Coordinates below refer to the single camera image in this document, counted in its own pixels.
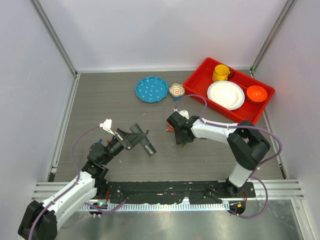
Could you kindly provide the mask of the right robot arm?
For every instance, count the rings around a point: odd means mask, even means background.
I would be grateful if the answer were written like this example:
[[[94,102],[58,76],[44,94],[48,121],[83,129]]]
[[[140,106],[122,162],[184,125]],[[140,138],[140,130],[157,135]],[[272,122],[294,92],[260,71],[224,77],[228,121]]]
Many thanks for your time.
[[[199,116],[186,118],[175,111],[166,121],[172,126],[178,145],[192,143],[195,139],[208,139],[229,145],[236,165],[226,180],[225,191],[233,198],[243,193],[245,183],[271,148],[267,139],[248,120],[226,124]]]

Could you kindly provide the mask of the black remote control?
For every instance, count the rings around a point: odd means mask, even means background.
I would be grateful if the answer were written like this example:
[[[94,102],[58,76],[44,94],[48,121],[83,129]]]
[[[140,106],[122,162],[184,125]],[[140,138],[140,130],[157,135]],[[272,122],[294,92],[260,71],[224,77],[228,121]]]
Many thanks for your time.
[[[133,134],[138,134],[142,136],[142,139],[139,141],[139,143],[142,146],[142,148],[146,151],[149,157],[153,156],[157,152],[148,139],[148,133],[143,132],[143,130],[137,123],[131,126],[129,129]]]

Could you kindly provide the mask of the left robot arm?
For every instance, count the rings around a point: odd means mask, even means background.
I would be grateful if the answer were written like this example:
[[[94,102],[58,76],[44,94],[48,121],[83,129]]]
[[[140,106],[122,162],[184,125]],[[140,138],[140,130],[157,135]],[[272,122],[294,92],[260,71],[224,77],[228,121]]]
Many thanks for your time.
[[[108,169],[105,165],[121,151],[129,151],[138,144],[149,156],[156,152],[148,133],[138,124],[131,126],[130,132],[117,128],[107,144],[92,144],[85,165],[76,168],[77,175],[71,182],[51,197],[41,202],[33,200],[26,207],[18,235],[24,240],[54,240],[64,223],[82,205],[92,198],[100,200],[106,195]]]

